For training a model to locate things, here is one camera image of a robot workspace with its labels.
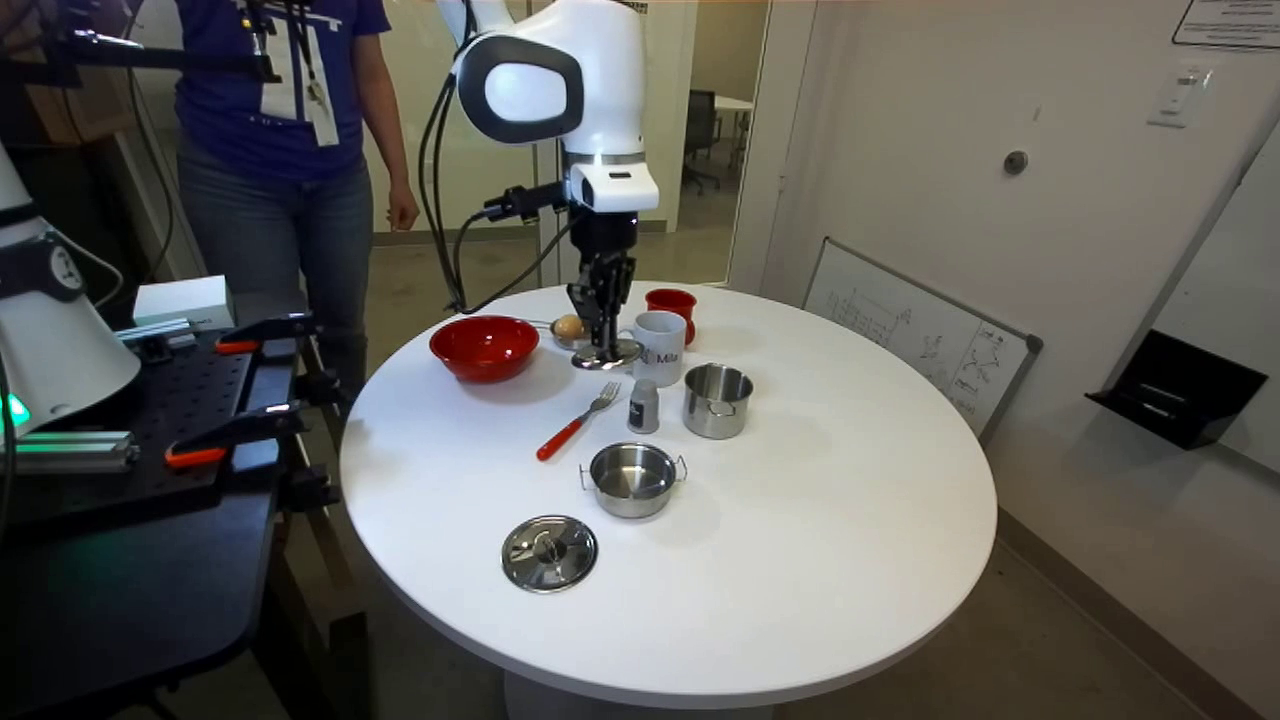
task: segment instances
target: red bowl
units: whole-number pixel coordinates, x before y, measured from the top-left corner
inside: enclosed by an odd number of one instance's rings
[[[433,352],[466,385],[520,377],[537,352],[537,330],[517,316],[466,316],[433,335]]]

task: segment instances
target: round white table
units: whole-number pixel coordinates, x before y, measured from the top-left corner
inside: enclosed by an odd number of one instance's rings
[[[620,324],[637,319],[637,284]],[[495,670],[627,709],[773,709],[833,694],[929,640],[979,581],[995,489],[965,416],[872,340],[746,293],[696,293],[686,367],[754,377],[747,424],[699,441],[679,424],[686,385],[662,393],[644,441],[689,476],[649,522],[613,522],[581,470],[627,429],[627,377],[581,371],[545,331],[534,367],[461,385],[410,340],[359,393],[341,481],[354,528],[384,581],[443,635]],[[490,313],[549,330],[566,289]],[[624,395],[553,459],[534,454],[602,385]],[[534,517],[577,517],[596,567],[557,593],[505,576],[499,553]]]

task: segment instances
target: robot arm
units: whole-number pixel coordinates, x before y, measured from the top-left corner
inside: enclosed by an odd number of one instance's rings
[[[662,191],[644,163],[642,17],[620,0],[553,0],[512,20],[499,0],[436,0],[461,58],[451,64],[470,120],[499,145],[560,139],[569,232],[581,276],[569,302],[606,363],[620,357],[618,313],[627,302],[642,213]]]

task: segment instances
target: red cup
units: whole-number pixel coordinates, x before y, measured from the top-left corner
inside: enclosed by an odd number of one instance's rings
[[[654,289],[644,302],[649,302],[654,313],[686,316],[686,345],[693,345],[693,335],[696,335],[696,330],[693,330],[696,295],[693,293],[686,293],[686,289]]]

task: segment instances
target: gray floor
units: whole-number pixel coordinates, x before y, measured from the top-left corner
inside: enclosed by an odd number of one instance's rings
[[[725,268],[729,210],[733,191],[693,191],[679,235],[649,232],[642,240],[642,276],[718,280]],[[499,289],[528,255],[534,240],[475,240],[475,247],[470,247],[475,293]],[[372,357],[390,357],[440,319],[440,313],[443,293],[433,247],[384,240],[372,280]],[[301,572],[321,567],[304,538],[291,555]],[[499,675],[490,664],[402,607],[372,567],[356,565],[356,576],[372,627],[377,716],[505,720]],[[185,720],[284,716],[248,657],[164,694],[164,704]],[[1202,711],[1002,539],[973,601],[915,657],[844,694],[790,704],[775,716],[1192,720]]]

